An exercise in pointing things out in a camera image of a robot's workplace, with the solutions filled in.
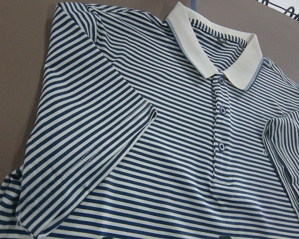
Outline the striped polo shirt cream collar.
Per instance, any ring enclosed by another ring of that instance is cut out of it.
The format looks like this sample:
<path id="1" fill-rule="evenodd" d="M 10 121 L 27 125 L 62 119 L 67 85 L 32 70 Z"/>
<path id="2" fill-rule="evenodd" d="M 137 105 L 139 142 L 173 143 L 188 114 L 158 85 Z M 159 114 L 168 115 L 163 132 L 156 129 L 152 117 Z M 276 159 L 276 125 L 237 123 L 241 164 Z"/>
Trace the striped polo shirt cream collar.
<path id="1" fill-rule="evenodd" d="M 181 3 L 58 3 L 0 239 L 299 239 L 299 85 Z"/>

